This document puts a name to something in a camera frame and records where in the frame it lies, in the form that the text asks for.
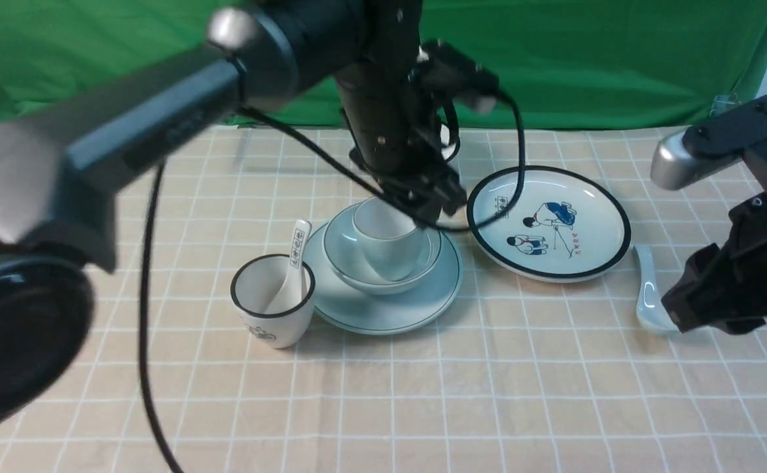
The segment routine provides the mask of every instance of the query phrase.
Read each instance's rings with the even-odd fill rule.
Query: blue figure on plate
[[[522,254],[540,255],[545,254],[549,245],[542,236],[515,235],[506,239],[509,246],[514,246]]]
[[[576,210],[567,202],[545,202],[536,210],[533,216],[524,218],[524,225],[530,228],[546,225],[546,227],[567,227],[573,229],[576,223]]]

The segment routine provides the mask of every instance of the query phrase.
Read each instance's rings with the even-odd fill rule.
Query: white spoon
[[[635,245],[638,263],[641,266],[641,291],[638,294],[638,321],[641,327],[657,336],[680,334],[680,330],[669,318],[661,303],[661,294],[655,281],[655,261],[651,249],[644,245]]]
[[[265,314],[278,314],[294,308],[302,302],[304,294],[308,291],[304,278],[304,266],[302,256],[304,247],[308,244],[311,225],[309,221],[300,219],[296,221],[296,227],[292,229],[290,240],[290,263],[287,264],[287,276],[284,284],[278,289],[278,293],[272,298],[272,302],[266,305]]]

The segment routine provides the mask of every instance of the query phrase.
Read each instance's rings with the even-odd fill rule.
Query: cup with black rim
[[[266,313],[287,275],[286,254],[268,254],[240,267],[231,281],[231,299],[252,336],[272,348],[287,348],[301,339],[314,316],[316,278],[307,263],[305,285],[298,304],[287,311]]]

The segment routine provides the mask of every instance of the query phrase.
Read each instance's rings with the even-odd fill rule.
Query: cartoon figure on plate
[[[552,248],[559,248],[558,242],[561,241],[564,249],[567,250],[568,258],[573,258],[573,254],[579,254],[576,244],[578,243],[578,234],[572,233],[573,225],[576,224],[576,210],[569,203],[545,202],[533,216],[524,218],[523,222],[528,228],[552,227]],[[572,237],[573,248],[570,248],[561,234],[560,229],[562,228],[566,229],[564,231],[570,231],[567,236]]]
[[[522,254],[540,255],[545,254],[549,245],[546,244],[546,238],[542,236],[515,235],[506,239],[509,246],[514,246]]]
[[[567,227],[573,229],[576,223],[576,210],[567,202],[545,202],[533,216],[524,218],[524,225],[530,228],[547,225],[548,227]]]

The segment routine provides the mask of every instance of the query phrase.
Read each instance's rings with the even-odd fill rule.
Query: table
[[[693,251],[728,238],[726,210],[758,192],[742,167],[657,189],[651,155],[673,131],[527,132],[530,164],[577,171],[623,203],[663,288]],[[346,131],[305,133],[348,163]],[[453,164],[472,187],[515,159],[513,132],[468,129]],[[135,363],[150,179],[119,200],[119,272],[90,272],[99,304],[79,359],[0,425],[0,473],[166,471]],[[631,253],[601,278],[563,286],[500,269],[458,236],[467,276],[436,323],[369,338],[314,319],[295,348],[258,344],[229,298],[234,271],[286,252],[295,219],[317,227],[366,196],[266,129],[211,129],[171,158],[151,379],[186,471],[767,472],[767,327],[648,335],[634,315]]]

